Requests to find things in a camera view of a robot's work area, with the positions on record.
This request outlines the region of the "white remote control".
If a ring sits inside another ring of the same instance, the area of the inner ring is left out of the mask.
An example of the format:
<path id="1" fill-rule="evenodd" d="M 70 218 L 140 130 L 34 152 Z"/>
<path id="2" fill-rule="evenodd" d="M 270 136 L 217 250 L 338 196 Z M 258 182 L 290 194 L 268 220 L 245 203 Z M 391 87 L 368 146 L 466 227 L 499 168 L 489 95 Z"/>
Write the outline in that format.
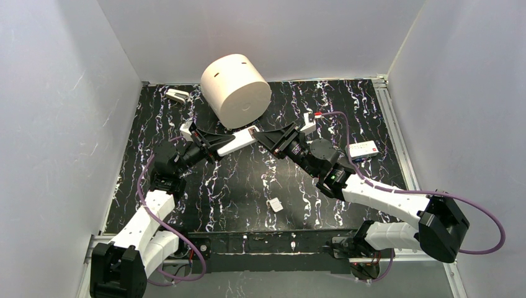
<path id="1" fill-rule="evenodd" d="M 259 129 L 255 125 L 235 132 L 233 134 L 234 139 L 217 150 L 218 156 L 224 157 L 234 151 L 256 143 L 257 140 L 253 136 L 254 132 L 259 132 Z"/>

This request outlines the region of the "white remote battery cover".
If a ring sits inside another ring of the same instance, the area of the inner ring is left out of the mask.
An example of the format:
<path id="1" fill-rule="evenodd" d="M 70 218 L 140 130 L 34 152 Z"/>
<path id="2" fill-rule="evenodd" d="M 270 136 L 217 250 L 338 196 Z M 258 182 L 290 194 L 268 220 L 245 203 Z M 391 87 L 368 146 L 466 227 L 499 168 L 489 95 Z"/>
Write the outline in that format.
<path id="1" fill-rule="evenodd" d="M 267 201 L 267 205 L 274 211 L 274 212 L 280 212 L 283 210 L 283 205 L 280 202 L 280 200 L 275 197 Z"/>

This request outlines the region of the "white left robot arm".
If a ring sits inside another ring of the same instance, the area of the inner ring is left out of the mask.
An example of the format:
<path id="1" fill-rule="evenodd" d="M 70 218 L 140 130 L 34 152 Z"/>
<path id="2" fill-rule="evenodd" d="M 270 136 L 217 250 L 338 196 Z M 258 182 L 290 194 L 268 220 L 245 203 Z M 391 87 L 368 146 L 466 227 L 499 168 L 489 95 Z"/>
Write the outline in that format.
<path id="1" fill-rule="evenodd" d="M 91 297 L 143 297 L 148 279 L 163 261 L 184 242 L 207 272 L 205 258 L 197 246 L 164 219 L 183 195 L 188 169 L 202 160 L 218 161 L 218 150 L 235 139 L 195 128 L 182 152 L 172 141 L 159 143 L 143 170 L 149 174 L 149 191 L 137 181 L 141 205 L 121 232 L 107 243 L 98 243 L 91 254 L 89 294 Z"/>

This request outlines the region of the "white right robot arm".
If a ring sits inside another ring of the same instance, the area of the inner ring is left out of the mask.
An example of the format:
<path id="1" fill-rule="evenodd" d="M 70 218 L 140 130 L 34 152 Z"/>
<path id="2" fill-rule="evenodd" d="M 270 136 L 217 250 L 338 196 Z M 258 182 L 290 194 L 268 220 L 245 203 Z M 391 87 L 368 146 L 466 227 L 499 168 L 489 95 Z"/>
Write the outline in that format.
<path id="1" fill-rule="evenodd" d="M 295 123 L 252 136 L 275 157 L 290 158 L 315 178 L 316 187 L 326 197 L 369 206 L 398 218 L 393 223 L 366 220 L 351 237 L 330 245 L 335 258 L 370 256 L 399 248 L 423 251 L 443 263 L 455 261 L 470 223 L 451 197 L 408 194 L 362 179 L 329 140 L 319 138 L 308 143 Z"/>

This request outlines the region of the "white stapler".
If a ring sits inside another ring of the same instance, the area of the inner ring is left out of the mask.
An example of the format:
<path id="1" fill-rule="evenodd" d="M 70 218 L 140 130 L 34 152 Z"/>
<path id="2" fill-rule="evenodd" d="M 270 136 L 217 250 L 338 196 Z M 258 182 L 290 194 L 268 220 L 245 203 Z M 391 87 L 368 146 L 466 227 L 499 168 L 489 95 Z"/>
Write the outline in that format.
<path id="1" fill-rule="evenodd" d="M 186 91 L 181 91 L 178 89 L 168 89 L 165 92 L 165 96 L 168 99 L 171 99 L 173 101 L 179 102 L 181 104 L 185 104 L 186 101 L 190 98 L 190 94 Z"/>

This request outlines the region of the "white cylindrical container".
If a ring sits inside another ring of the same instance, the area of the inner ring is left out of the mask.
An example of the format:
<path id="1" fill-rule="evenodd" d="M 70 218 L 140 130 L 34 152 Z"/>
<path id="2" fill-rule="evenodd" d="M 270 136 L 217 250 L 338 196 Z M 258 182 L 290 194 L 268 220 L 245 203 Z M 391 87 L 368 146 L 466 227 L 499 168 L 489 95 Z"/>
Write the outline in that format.
<path id="1" fill-rule="evenodd" d="M 237 129 L 257 120 L 271 102 L 268 82 L 242 54 L 230 54 L 211 63 L 201 75 L 200 87 L 227 129 Z"/>

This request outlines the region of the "white battery box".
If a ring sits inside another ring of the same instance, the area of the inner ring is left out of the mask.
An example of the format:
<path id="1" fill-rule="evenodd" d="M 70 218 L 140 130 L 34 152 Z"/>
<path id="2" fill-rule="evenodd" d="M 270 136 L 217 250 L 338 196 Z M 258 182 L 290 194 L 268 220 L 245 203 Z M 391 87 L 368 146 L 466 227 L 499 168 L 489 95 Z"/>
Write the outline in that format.
<path id="1" fill-rule="evenodd" d="M 352 143 L 347 146 L 347 151 L 352 161 L 371 158 L 379 153 L 374 141 Z"/>

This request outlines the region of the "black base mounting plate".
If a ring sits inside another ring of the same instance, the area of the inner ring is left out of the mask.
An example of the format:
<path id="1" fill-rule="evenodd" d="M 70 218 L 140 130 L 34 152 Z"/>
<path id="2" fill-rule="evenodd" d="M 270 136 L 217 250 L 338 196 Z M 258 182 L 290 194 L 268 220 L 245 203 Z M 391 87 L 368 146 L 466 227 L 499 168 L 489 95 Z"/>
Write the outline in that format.
<path id="1" fill-rule="evenodd" d="M 191 232 L 208 273 L 235 271 L 328 271 L 377 278 L 387 252 L 361 255 L 349 244 L 351 230 L 286 230 L 281 232 Z"/>

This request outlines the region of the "aluminium frame rail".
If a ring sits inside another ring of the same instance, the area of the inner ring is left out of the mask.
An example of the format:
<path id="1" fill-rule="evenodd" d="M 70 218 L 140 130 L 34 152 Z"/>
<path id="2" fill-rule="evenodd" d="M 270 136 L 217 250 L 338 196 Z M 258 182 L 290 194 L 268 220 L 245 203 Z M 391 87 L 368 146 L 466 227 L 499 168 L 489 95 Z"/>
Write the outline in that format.
<path id="1" fill-rule="evenodd" d="M 404 142 L 403 134 L 398 124 L 398 120 L 393 107 L 390 92 L 388 90 L 388 77 L 379 74 L 372 79 L 373 87 L 377 95 L 381 111 L 383 113 L 386 126 L 388 128 L 391 142 L 396 153 L 398 163 L 403 174 L 406 187 L 410 190 L 418 190 L 419 183 L 408 154 L 408 149 Z M 443 263 L 444 275 L 447 278 L 448 291 L 453 297 L 466 297 L 466 291 L 461 281 L 460 273 L 456 263 Z"/>

